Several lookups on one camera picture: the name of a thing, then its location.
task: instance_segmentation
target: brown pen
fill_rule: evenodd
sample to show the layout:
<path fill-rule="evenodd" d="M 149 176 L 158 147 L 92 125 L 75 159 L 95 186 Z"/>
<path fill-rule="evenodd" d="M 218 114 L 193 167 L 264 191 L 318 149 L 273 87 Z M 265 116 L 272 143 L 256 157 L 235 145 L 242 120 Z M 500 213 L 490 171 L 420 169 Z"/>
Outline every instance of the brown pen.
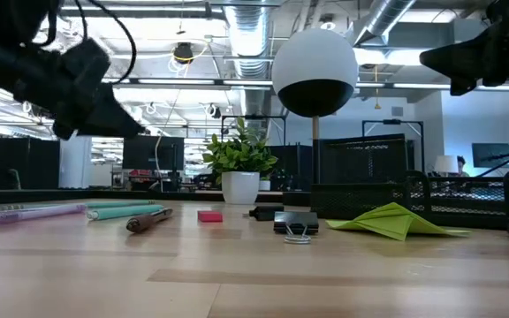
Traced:
<path fill-rule="evenodd" d="M 157 223 L 172 217 L 172 209 L 164 208 L 148 215 L 134 216 L 127 221 L 127 230 L 133 233 L 141 233 Z"/>

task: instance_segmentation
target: yellow-green paper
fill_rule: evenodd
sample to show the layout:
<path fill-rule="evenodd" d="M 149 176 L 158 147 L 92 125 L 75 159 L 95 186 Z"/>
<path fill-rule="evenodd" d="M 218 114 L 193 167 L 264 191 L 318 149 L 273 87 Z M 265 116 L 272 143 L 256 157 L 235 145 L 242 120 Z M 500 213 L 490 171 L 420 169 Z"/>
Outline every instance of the yellow-green paper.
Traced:
<path fill-rule="evenodd" d="M 408 233 L 466 236 L 470 231 L 447 230 L 428 222 L 397 203 L 364 213 L 352 221 L 327 220 L 334 230 L 373 231 L 404 241 Z"/>

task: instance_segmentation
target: white pot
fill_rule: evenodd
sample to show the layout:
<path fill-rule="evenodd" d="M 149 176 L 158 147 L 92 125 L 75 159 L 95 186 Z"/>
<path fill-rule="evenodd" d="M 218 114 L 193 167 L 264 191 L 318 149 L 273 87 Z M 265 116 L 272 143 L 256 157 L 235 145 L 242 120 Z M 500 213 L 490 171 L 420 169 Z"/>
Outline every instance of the white pot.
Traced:
<path fill-rule="evenodd" d="M 261 180 L 258 184 L 260 191 L 270 191 L 270 180 Z"/>
<path fill-rule="evenodd" d="M 258 195 L 258 172 L 224 172 L 221 177 L 223 197 L 229 204 L 253 205 Z"/>

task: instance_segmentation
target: computer monitor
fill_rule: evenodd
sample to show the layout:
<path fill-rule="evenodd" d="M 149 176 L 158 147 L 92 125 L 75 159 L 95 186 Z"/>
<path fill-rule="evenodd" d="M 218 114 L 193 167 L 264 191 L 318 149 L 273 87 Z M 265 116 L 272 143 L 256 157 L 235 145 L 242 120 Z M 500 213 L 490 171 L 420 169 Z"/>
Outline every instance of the computer monitor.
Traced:
<path fill-rule="evenodd" d="M 492 168 L 509 160 L 509 143 L 474 143 L 473 166 Z"/>
<path fill-rule="evenodd" d="M 123 169 L 156 170 L 155 149 L 158 137 L 137 136 L 123 141 Z M 184 169 L 184 139 L 162 137 L 158 146 L 160 170 Z"/>

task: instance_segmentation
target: white globe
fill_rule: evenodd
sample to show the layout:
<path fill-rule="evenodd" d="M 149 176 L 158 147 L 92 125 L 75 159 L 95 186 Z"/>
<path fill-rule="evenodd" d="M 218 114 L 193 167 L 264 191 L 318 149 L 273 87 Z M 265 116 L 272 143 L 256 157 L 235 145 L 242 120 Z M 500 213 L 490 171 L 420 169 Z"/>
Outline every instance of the white globe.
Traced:
<path fill-rule="evenodd" d="M 308 29 L 290 38 L 272 66 L 278 98 L 290 111 L 303 116 L 327 116 L 353 94 L 359 66 L 351 44 L 341 35 Z"/>

